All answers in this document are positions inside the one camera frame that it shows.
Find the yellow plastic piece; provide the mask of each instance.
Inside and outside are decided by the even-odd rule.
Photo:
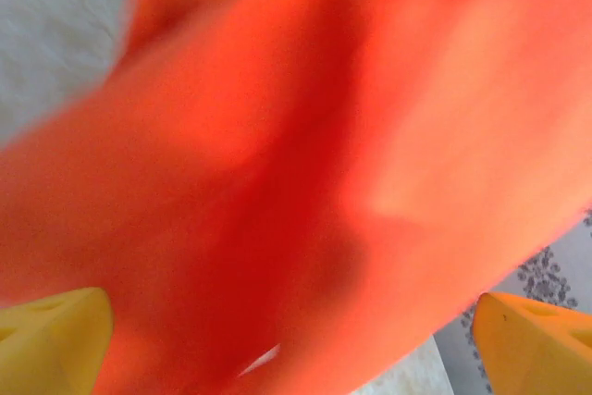
[[[90,394],[112,332],[101,289],[0,310],[0,394]]]
[[[592,394],[590,315],[486,293],[473,335],[496,395]]]

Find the orange garment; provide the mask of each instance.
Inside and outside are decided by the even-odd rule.
[[[589,0],[138,0],[105,84],[0,155],[0,297],[104,287],[100,394],[346,393],[592,201],[591,26]]]

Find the orange cloth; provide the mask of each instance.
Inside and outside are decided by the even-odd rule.
[[[589,0],[139,0],[105,84],[0,155],[0,296],[104,287],[98,393],[346,393],[590,203],[591,28]]]

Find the orange fabric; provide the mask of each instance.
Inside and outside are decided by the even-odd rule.
[[[589,0],[138,0],[105,84],[0,155],[0,296],[104,287],[98,393],[346,393],[591,201],[591,26]]]

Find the white surface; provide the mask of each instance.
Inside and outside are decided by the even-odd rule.
[[[0,145],[100,81],[120,39],[125,0],[0,0]],[[436,343],[360,395],[451,395]]]

